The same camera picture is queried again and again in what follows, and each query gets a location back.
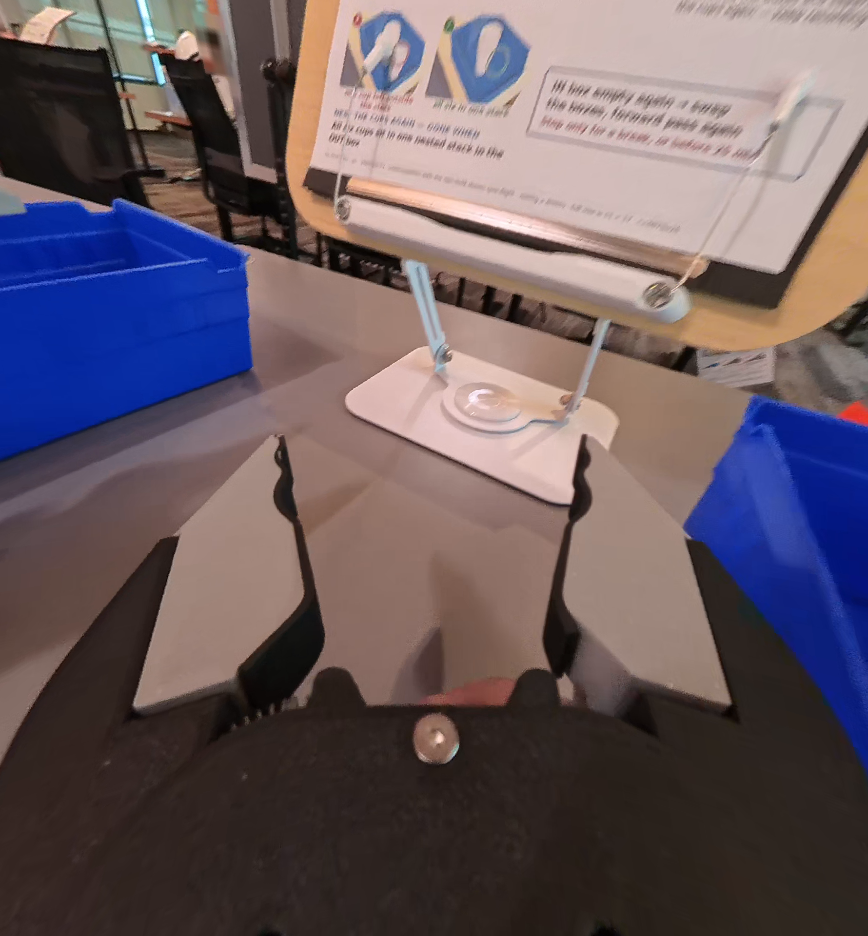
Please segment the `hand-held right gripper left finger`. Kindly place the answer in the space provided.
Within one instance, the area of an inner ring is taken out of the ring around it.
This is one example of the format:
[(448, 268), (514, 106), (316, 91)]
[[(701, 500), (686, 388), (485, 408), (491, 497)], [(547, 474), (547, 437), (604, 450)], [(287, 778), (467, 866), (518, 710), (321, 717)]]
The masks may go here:
[(178, 530), (134, 711), (288, 707), (324, 647), (287, 442), (272, 435)]

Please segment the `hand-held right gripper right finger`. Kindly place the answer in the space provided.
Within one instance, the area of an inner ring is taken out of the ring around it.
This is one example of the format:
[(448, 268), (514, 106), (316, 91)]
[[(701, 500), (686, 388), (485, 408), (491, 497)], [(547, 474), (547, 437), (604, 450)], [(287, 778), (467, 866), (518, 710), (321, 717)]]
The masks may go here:
[(607, 716), (626, 715), (641, 696), (727, 713), (732, 696), (682, 526), (593, 437), (581, 438), (572, 487), (545, 615), (549, 669)]

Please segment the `blue plastic bin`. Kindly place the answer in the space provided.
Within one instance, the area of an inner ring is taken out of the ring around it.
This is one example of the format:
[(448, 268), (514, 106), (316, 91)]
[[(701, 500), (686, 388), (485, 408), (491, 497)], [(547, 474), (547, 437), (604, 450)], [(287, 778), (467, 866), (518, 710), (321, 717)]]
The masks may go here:
[(752, 397), (685, 530), (801, 661), (868, 774), (868, 427)]
[(125, 200), (0, 216), (0, 461), (253, 368), (250, 256)]

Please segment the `black office chair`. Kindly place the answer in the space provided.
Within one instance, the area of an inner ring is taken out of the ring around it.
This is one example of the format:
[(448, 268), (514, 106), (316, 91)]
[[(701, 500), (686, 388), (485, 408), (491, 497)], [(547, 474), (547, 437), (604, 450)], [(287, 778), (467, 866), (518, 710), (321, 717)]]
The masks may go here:
[(104, 49), (0, 38), (0, 170), (96, 204), (149, 209)]
[[(198, 59), (182, 60), (173, 53), (160, 53), (159, 61), (190, 123), (204, 196), (216, 211), (221, 237), (290, 255), (292, 237), (282, 198), (274, 183), (246, 175), (237, 128), (213, 77)], [(233, 215), (257, 219), (260, 234), (237, 239)]]

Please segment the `wooden document stand white base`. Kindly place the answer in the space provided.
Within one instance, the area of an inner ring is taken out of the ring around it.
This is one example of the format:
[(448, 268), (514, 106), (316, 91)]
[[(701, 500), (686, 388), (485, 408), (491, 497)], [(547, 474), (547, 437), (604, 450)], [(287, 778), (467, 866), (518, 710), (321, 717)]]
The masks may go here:
[[(549, 504), (572, 499), (583, 436), (608, 448), (615, 413), (585, 401), (613, 322), (732, 352), (781, 345), (841, 315), (868, 286), (868, 131), (784, 269), (559, 224), (311, 166), (340, 2), (308, 2), (289, 138), (293, 200), (312, 228), (401, 260), (426, 343), (351, 390), (352, 415)], [(429, 269), (596, 320), (574, 390), (462, 352)]]

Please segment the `white floor sign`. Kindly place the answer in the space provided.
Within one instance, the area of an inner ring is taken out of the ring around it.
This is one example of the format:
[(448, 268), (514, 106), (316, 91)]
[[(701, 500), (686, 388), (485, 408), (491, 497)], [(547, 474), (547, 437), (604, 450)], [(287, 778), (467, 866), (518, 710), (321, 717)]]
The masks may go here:
[(733, 389), (771, 385), (775, 381), (776, 349), (764, 347), (744, 352), (698, 349), (697, 375), (713, 384)]

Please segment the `black tripod pole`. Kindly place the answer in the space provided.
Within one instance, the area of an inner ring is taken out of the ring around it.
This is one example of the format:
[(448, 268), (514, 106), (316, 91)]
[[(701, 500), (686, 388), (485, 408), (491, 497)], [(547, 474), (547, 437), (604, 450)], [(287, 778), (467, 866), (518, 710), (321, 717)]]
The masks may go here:
[(261, 73), (266, 84), (269, 126), (276, 175), (277, 222), (286, 245), (287, 255), (299, 258), (297, 215), (287, 173), (288, 137), (295, 90), (296, 69), (288, 58), (271, 57), (264, 61)]

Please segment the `printed instruction sheet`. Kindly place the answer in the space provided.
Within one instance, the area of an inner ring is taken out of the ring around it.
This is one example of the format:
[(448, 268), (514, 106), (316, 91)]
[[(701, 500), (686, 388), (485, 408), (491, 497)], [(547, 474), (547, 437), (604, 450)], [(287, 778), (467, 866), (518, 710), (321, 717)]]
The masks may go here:
[(868, 131), (868, 2), (340, 2), (315, 169), (779, 273)]

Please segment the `grey divider panel silver frame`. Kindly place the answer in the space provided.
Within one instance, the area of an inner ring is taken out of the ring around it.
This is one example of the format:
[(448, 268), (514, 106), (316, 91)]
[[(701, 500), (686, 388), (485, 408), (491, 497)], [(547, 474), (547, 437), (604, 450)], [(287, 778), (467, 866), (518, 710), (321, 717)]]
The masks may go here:
[(219, 4), (224, 60), (246, 176), (276, 181), (267, 84), (262, 65), (294, 59), (295, 41), (284, 1), (223, 1)]

